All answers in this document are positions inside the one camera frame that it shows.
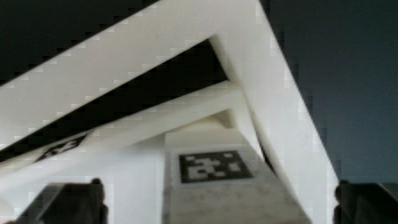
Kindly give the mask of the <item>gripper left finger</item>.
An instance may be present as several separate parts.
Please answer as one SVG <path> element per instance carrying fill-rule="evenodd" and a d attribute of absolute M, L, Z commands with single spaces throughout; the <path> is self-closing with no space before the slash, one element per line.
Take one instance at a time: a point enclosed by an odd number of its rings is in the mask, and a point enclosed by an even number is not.
<path fill-rule="evenodd" d="M 109 224 L 102 180 L 95 178 L 89 183 L 50 183 L 16 224 Z"/>

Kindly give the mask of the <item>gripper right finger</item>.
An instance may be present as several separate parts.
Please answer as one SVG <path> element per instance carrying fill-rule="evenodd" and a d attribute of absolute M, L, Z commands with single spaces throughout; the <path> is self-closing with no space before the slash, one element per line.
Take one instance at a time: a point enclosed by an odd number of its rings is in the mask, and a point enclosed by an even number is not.
<path fill-rule="evenodd" d="M 398 224 L 398 183 L 340 181 L 333 224 Z"/>

